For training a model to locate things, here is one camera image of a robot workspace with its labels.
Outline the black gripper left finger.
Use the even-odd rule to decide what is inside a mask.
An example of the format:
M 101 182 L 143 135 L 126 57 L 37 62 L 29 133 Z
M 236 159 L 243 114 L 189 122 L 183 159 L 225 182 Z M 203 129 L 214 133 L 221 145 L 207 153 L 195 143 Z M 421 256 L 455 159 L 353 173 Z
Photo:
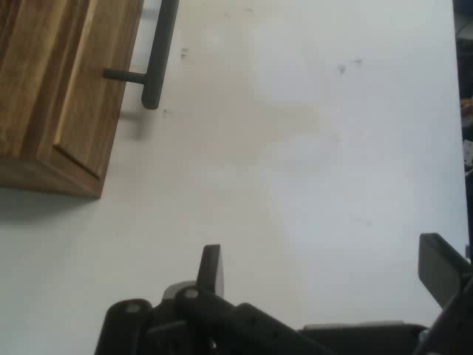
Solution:
M 195 281 L 106 312 L 96 354 L 326 354 L 327 348 L 247 303 L 223 298 L 222 252 L 203 249 Z

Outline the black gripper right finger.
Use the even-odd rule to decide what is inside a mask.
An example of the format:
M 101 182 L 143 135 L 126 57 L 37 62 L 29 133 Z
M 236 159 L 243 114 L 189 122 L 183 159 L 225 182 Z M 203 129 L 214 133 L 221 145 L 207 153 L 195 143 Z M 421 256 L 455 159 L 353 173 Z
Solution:
M 471 354 L 472 265 L 439 234 L 422 234 L 418 276 L 442 311 L 415 353 Z

